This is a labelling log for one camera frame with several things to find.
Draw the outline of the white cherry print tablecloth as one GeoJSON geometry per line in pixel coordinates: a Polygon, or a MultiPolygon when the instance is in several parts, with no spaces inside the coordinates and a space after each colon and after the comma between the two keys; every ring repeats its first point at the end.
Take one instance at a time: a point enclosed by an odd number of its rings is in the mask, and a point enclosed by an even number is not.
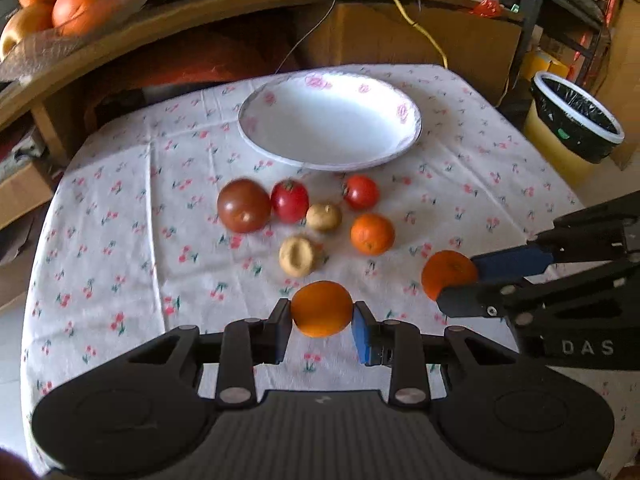
{"type": "Polygon", "coordinates": [[[110,122],[86,141],[56,190],[32,268],[23,335],[29,461],[43,479],[612,479],[639,451],[639,369],[552,366],[518,350],[505,318],[450,318],[428,299],[424,264],[442,250],[472,258],[526,244],[585,209],[532,144],[465,80],[435,65],[348,66],[405,92],[422,131],[404,154],[353,172],[275,162],[243,140],[242,103],[285,75],[194,92],[110,122]],[[380,199],[353,210],[354,174],[380,199]],[[310,206],[342,211],[333,232],[282,222],[235,233],[220,190],[285,179],[310,206]],[[352,246],[362,214],[393,223],[395,243],[352,246]],[[290,236],[319,249],[292,278],[290,236]],[[352,323],[305,336],[292,319],[285,357],[254,367],[255,405],[215,402],[216,364],[198,388],[137,348],[180,325],[221,333],[266,318],[281,298],[331,281],[374,317],[440,336],[459,325],[515,352],[450,393],[431,374],[426,405],[387,402],[392,371],[358,361],[352,323]]]}

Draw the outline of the black metal shelf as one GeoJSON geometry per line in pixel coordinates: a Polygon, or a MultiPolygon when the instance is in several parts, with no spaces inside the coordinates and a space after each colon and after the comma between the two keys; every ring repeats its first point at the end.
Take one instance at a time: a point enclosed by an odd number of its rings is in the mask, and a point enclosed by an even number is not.
{"type": "Polygon", "coordinates": [[[521,78],[523,63],[534,29],[538,25],[552,40],[567,47],[582,58],[575,84],[588,91],[596,86],[597,71],[611,45],[611,34],[605,18],[597,18],[576,0],[516,0],[522,18],[521,36],[506,76],[506,85],[498,105],[521,78]]]}

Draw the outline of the yellow bin with black bag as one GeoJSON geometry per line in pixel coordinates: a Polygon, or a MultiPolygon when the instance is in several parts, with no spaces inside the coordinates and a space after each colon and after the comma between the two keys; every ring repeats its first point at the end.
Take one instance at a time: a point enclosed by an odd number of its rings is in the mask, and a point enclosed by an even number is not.
{"type": "Polygon", "coordinates": [[[583,88],[541,70],[530,82],[532,105],[523,134],[571,188],[625,140],[623,127],[583,88]]]}

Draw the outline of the large dark red tomato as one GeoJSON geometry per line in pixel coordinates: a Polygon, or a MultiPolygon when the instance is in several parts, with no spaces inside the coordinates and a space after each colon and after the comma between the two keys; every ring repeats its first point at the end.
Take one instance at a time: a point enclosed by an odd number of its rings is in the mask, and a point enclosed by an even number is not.
{"type": "Polygon", "coordinates": [[[217,214],[222,224],[232,232],[261,230],[271,216],[270,196],[252,179],[232,180],[218,194],[217,214]]]}

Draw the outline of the yellow red apple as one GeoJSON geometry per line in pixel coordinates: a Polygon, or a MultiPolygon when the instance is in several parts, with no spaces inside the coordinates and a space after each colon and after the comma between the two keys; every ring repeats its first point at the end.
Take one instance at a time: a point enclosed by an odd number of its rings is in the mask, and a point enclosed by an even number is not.
{"type": "Polygon", "coordinates": [[[18,10],[6,23],[1,34],[1,59],[26,37],[50,29],[53,6],[50,3],[34,3],[18,10]]]}

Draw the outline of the glass fruit tray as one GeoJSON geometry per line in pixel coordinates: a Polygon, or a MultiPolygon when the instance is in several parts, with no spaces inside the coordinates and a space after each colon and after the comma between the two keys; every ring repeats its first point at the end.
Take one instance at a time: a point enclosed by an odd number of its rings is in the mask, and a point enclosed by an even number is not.
{"type": "Polygon", "coordinates": [[[93,41],[117,32],[148,0],[100,0],[77,18],[27,36],[1,61],[1,80],[35,76],[93,41]]]}

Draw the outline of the white floral plate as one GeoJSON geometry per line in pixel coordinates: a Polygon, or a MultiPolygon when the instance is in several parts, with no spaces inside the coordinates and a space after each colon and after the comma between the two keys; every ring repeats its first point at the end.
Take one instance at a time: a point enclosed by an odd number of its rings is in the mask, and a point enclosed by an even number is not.
{"type": "Polygon", "coordinates": [[[339,70],[296,73],[263,84],[242,103],[245,142],[275,162],[353,172],[384,165],[419,140],[422,115],[388,82],[339,70]]]}

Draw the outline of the tan longan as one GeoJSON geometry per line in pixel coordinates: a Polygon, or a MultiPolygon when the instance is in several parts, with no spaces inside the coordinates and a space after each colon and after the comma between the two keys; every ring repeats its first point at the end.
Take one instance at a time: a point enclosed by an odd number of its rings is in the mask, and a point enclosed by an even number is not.
{"type": "Polygon", "coordinates": [[[304,278],[316,268],[319,249],[309,238],[290,236],[279,249],[281,269],[292,278],[304,278]]]}
{"type": "Polygon", "coordinates": [[[342,224],[342,211],[334,204],[316,203],[306,212],[306,226],[317,232],[333,232],[342,224]]]}

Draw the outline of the red plastic bag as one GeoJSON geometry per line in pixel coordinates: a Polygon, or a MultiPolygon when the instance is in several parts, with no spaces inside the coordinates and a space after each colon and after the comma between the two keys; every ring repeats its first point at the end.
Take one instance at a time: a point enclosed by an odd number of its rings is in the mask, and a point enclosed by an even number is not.
{"type": "Polygon", "coordinates": [[[500,18],[502,5],[498,0],[482,0],[474,6],[470,13],[481,18],[500,18]]]}

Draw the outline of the curved wooden desk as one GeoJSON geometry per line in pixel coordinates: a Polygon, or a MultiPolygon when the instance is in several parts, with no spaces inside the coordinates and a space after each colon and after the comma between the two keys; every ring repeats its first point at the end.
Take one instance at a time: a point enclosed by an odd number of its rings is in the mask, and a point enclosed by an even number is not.
{"type": "Polygon", "coordinates": [[[97,68],[179,32],[223,24],[282,32],[284,58],[301,68],[346,64],[445,65],[495,101],[506,84],[521,27],[509,14],[481,18],[474,0],[183,0],[135,15],[111,32],[1,93],[1,139],[34,122],[52,158],[68,162],[89,131],[86,83],[97,68]]]}

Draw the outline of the red cloth under desk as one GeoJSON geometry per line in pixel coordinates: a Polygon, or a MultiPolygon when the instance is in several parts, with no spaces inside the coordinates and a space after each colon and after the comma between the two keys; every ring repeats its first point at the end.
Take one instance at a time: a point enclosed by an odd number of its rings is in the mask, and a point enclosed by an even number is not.
{"type": "Polygon", "coordinates": [[[111,119],[214,84],[267,76],[290,43],[264,28],[203,26],[129,52],[88,75],[84,124],[89,132],[111,119]]]}

